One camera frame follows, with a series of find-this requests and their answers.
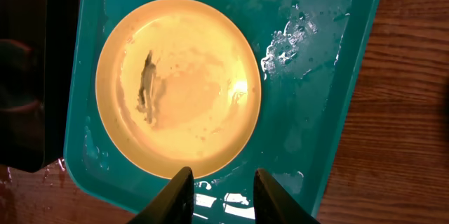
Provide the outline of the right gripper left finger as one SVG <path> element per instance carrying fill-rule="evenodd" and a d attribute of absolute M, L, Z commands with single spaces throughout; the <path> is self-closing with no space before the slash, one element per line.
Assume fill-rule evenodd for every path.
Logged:
<path fill-rule="evenodd" d="M 194 211 L 194 177 L 185 166 L 128 224 L 191 224 Z"/>

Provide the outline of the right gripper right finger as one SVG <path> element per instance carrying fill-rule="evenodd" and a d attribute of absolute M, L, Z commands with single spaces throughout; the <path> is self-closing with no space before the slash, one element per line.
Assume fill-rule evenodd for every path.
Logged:
<path fill-rule="evenodd" d="M 255 172 L 253 205 L 256 224 L 319 224 L 265 169 Z"/>

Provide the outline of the yellow-green plate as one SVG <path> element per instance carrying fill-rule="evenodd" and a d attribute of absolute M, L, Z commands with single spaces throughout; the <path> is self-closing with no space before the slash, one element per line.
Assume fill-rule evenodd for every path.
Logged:
<path fill-rule="evenodd" d="M 259 68 L 240 29 L 195 0 L 156 0 L 124 17 L 95 73 L 102 124 L 136 167 L 197 178 L 246 146 L 262 101 Z"/>

